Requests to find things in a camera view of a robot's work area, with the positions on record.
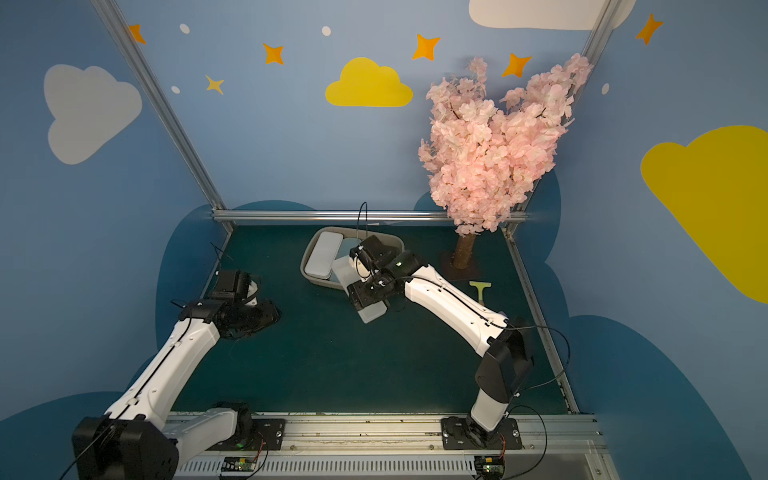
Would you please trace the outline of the clear pencil case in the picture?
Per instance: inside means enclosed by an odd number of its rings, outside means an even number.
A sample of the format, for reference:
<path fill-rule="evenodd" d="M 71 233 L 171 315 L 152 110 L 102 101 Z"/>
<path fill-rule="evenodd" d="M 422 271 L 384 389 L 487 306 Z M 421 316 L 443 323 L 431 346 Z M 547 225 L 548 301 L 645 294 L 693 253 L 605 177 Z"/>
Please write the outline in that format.
<path fill-rule="evenodd" d="M 355 268 L 352 266 L 351 259 L 349 257 L 343 257 L 334 260 L 332 263 L 332 271 L 338 279 L 344 292 L 349 298 L 352 298 L 349 287 L 355 282 L 360 281 L 361 277 L 357 274 Z M 385 315 L 387 310 L 387 304 L 384 301 L 380 301 L 365 308 L 359 309 L 357 313 L 364 323 L 370 323 L 373 320 Z"/>

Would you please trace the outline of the beige storage box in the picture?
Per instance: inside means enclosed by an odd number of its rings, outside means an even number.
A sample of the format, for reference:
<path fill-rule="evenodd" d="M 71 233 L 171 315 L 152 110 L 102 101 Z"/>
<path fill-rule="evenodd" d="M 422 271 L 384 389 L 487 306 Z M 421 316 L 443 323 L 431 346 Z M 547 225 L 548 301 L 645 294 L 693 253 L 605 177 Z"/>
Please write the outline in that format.
<path fill-rule="evenodd" d="M 332 264 L 339 258 L 348 257 L 349 251 L 368 237 L 376 237 L 383 245 L 394 248 L 397 253 L 405 250 L 404 242 L 395 235 L 348 227 L 324 227 L 313 235 L 305 249 L 300 263 L 302 276 L 315 285 L 344 290 L 342 282 L 332 269 Z"/>

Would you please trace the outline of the white pencil case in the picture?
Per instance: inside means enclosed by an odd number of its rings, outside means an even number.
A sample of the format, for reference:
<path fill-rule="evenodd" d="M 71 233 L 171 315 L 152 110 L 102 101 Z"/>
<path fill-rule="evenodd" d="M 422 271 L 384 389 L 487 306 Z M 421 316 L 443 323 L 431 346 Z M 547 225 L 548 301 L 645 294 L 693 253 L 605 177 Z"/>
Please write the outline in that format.
<path fill-rule="evenodd" d="M 310 255 L 304 266 L 304 273 L 315 279 L 326 280 L 331 276 L 332 263 L 344 236 L 333 231 L 323 231 L 310 249 Z"/>

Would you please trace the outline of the light blue pencil case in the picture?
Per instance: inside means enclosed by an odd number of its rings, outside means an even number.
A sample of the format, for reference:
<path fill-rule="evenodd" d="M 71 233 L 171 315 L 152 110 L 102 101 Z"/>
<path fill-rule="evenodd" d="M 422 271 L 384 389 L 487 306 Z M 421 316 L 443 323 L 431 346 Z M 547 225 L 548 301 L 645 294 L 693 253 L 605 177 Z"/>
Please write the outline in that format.
<path fill-rule="evenodd" d="M 340 244 L 336 258 L 344 258 L 350 256 L 350 251 L 356 249 L 360 244 L 358 238 L 344 238 Z"/>

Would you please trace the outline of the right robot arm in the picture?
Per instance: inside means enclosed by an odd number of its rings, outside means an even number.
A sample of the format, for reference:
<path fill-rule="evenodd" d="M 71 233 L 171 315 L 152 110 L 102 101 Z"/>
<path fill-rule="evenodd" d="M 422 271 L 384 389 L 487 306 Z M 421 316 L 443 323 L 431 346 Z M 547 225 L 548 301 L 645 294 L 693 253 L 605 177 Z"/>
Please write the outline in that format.
<path fill-rule="evenodd" d="M 402 295 L 458 333 L 481 358 L 467 427 L 480 437 L 496 433 L 534 366 L 522 326 L 470 298 L 417 254 L 374 236 L 334 260 L 331 270 L 364 322 L 382 316 L 386 301 Z"/>

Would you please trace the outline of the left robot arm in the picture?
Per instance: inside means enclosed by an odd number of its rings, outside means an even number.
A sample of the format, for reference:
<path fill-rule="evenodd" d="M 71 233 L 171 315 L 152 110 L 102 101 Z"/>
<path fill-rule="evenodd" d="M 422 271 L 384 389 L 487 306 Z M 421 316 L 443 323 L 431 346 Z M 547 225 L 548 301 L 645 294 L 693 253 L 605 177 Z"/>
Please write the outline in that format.
<path fill-rule="evenodd" d="M 183 306 L 170 336 L 145 370 L 100 417 L 86 417 L 71 440 L 81 479 L 171 479 L 192 458 L 219 444 L 267 457 L 275 430 L 261 428 L 249 407 L 219 402 L 176 426 L 167 424 L 179 394 L 221 339 L 238 340 L 277 323 L 278 307 L 258 297 L 259 284 L 240 270 L 219 273 L 202 299 Z"/>

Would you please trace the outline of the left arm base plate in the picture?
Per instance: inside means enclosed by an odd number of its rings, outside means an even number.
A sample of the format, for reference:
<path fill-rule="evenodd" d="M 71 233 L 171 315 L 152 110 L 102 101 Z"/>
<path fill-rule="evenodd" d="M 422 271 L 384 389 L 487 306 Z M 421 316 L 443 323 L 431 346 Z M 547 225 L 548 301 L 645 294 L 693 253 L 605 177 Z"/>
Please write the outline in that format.
<path fill-rule="evenodd" d="M 286 421 L 278 418 L 252 417 L 239 421 L 235 433 L 209 447 L 209 451 L 256 451 L 260 448 L 279 451 Z"/>

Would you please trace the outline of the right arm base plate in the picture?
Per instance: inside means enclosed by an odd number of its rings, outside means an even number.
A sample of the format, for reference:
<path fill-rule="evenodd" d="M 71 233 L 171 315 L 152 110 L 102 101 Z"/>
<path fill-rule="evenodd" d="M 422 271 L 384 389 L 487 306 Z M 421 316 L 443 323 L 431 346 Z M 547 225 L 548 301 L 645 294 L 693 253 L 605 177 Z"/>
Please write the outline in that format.
<path fill-rule="evenodd" d="M 440 430 L 445 450 L 507 450 L 523 448 L 522 434 L 513 418 L 505 418 L 491 433 L 469 425 L 466 417 L 449 416 L 440 419 Z"/>

